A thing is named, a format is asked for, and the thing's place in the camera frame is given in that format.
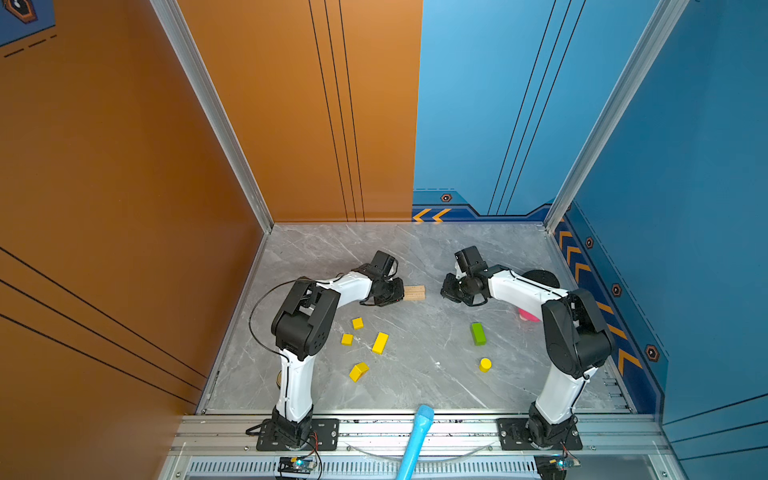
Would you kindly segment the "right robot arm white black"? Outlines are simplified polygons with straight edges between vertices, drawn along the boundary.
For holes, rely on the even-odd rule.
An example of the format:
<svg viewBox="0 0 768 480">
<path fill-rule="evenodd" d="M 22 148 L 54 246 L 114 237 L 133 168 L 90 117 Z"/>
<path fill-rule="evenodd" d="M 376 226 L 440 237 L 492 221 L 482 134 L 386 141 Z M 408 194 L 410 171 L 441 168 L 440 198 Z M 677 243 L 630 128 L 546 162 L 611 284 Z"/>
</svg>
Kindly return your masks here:
<svg viewBox="0 0 768 480">
<path fill-rule="evenodd" d="M 542 323 L 551 367 L 529 408 L 523 439 L 539 449 L 565 446 L 577 433 L 578 399 L 615 350 L 593 294 L 561 288 L 547 270 L 518 274 L 503 265 L 490 266 L 475 246 L 456 252 L 455 261 L 455 271 L 443 281 L 442 297 L 469 307 L 479 305 L 477 296 L 503 301 Z"/>
</svg>

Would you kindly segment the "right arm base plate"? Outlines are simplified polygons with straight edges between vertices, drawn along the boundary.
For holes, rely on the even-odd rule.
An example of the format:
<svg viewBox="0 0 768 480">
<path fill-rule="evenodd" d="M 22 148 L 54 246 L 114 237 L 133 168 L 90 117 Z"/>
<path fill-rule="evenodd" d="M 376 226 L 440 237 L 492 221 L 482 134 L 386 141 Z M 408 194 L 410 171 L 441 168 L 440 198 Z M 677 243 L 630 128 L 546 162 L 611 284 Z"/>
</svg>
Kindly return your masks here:
<svg viewBox="0 0 768 480">
<path fill-rule="evenodd" d="M 583 443 L 577 429 L 578 418 L 572 416 L 560 424 L 549 424 L 539 418 L 499 418 L 496 420 L 501 448 L 511 450 L 580 451 Z"/>
</svg>

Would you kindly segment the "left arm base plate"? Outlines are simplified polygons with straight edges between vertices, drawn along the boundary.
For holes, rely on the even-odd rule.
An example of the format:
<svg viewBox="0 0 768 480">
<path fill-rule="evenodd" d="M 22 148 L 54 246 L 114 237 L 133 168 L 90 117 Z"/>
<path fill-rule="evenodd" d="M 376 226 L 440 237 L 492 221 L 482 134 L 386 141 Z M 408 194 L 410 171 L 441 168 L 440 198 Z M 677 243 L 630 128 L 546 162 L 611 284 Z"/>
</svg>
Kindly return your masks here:
<svg viewBox="0 0 768 480">
<path fill-rule="evenodd" d="M 338 436 L 339 420 L 336 418 L 312 418 L 300 423 L 268 419 L 260 425 L 256 449 L 264 452 L 335 451 Z"/>
</svg>

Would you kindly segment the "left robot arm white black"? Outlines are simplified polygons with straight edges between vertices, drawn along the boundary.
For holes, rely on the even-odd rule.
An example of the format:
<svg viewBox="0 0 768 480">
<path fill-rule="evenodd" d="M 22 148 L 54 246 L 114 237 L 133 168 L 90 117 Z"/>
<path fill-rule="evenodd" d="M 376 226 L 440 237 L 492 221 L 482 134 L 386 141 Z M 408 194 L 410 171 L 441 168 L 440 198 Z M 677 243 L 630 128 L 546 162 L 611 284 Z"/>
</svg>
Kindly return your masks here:
<svg viewBox="0 0 768 480">
<path fill-rule="evenodd" d="M 281 361 L 279 397 L 271 416 L 248 428 L 248 436 L 300 449 L 312 441 L 312 380 L 317 354 L 328 341 L 336 312 L 352 303 L 384 307 L 405 297 L 397 276 L 398 260 L 377 251 L 373 259 L 331 279 L 306 276 L 286 281 L 290 288 L 272 321 L 273 348 L 249 332 L 256 343 Z"/>
</svg>

